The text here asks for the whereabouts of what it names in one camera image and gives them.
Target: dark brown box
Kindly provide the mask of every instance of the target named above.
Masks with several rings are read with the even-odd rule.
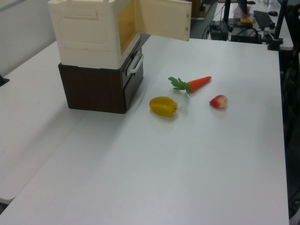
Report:
[[[120,69],[93,69],[59,64],[67,103],[71,109],[125,113],[143,79],[143,64],[134,74],[126,75],[137,52],[139,40]]]

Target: cream plastic container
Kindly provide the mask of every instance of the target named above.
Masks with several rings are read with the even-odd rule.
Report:
[[[141,33],[189,40],[191,3],[177,0],[50,0],[63,65],[119,69]]]

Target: black cable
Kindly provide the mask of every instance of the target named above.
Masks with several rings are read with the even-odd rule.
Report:
[[[210,34],[210,30],[208,29],[206,32],[206,40],[208,39],[208,35]]]
[[[221,8],[220,25],[221,25],[221,21],[222,21],[223,7]]]
[[[203,36],[204,36],[204,34],[205,34],[205,31],[206,31],[206,29],[209,27],[209,25],[205,28],[205,30],[204,30],[204,32],[203,32],[203,34],[202,34],[202,38],[201,39],[203,39]]]
[[[214,16],[214,18],[223,10],[225,4],[222,6],[222,8],[220,9],[220,11]]]
[[[257,30],[256,30],[255,28],[245,28],[245,29],[241,30],[239,33],[237,33],[237,34],[235,35],[234,39],[237,39],[238,36],[239,36],[241,33],[243,33],[244,31],[246,31],[246,30],[254,30],[254,31],[257,33]]]
[[[249,37],[250,37],[250,35],[253,33],[253,32],[255,32],[255,34],[258,34],[258,33],[260,33],[261,31],[263,31],[263,30],[257,30],[257,31],[252,31],[252,32],[250,32],[250,34],[248,35],[248,37],[247,37],[247,40],[249,40]]]
[[[221,35],[219,36],[219,41],[222,39],[223,36],[223,26],[221,26],[221,21],[220,21],[220,31],[221,31]]]

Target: desk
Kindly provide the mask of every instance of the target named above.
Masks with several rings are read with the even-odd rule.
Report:
[[[0,87],[0,202],[9,204],[87,113],[70,110],[56,44]]]
[[[256,2],[256,4],[255,5],[250,5],[251,9],[250,9],[250,13],[249,13],[250,14],[249,18],[254,18],[253,17],[253,11],[254,10],[263,11],[263,12],[277,11],[278,14],[279,14],[279,11],[280,11],[280,5],[279,5],[279,3],[267,6],[267,5],[264,5],[263,3],[259,3],[257,0],[254,0],[254,1]],[[224,5],[224,3],[218,3],[215,15],[221,10],[221,8],[223,7],[223,5]],[[230,4],[229,18],[233,18],[234,9],[237,6],[238,6],[237,3],[231,3]],[[214,19],[215,21],[219,21],[220,20],[220,14],[218,14],[215,17],[215,19]],[[272,19],[272,21],[275,24],[277,24],[278,16],[270,16],[270,18]],[[253,28],[255,28],[257,30],[260,30],[258,28],[258,23],[253,24]],[[280,31],[279,37],[283,38],[283,44],[280,46],[281,50],[290,51],[290,50],[293,49],[293,42],[292,42],[291,35],[290,35],[289,29],[287,27],[285,18],[284,18],[282,26],[281,26],[281,31]]]
[[[156,36],[143,53],[129,111],[88,112],[0,224],[288,225],[278,53]],[[212,81],[187,96],[171,75]],[[226,110],[209,106],[219,94]],[[178,102],[175,119],[150,111],[157,96]]]

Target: keyboard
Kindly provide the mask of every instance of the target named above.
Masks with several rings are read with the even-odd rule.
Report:
[[[268,13],[256,10],[254,10],[253,12],[255,20],[257,21],[261,30],[264,30],[266,27],[270,27],[270,23],[272,23],[273,21],[269,17]]]

